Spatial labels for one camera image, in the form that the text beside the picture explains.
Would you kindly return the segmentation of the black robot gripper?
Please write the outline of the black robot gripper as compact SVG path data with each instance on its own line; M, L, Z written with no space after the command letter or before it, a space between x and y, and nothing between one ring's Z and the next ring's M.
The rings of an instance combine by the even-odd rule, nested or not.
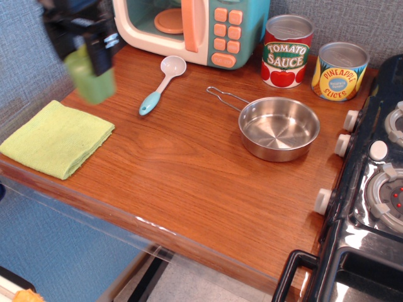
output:
M42 20L61 59L77 50L74 39L83 36L92 70L101 76L112 68L112 48L119 43L111 13L101 1L40 1Z

